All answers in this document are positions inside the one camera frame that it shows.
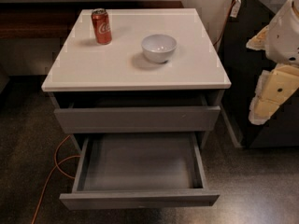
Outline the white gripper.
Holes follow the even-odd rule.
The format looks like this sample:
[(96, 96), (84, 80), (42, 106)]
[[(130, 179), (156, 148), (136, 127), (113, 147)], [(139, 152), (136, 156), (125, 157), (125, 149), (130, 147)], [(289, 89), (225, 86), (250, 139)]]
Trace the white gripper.
[(299, 89), (299, 0), (287, 0), (246, 48), (265, 50), (266, 57), (278, 63), (262, 71), (249, 106), (249, 121), (263, 125)]

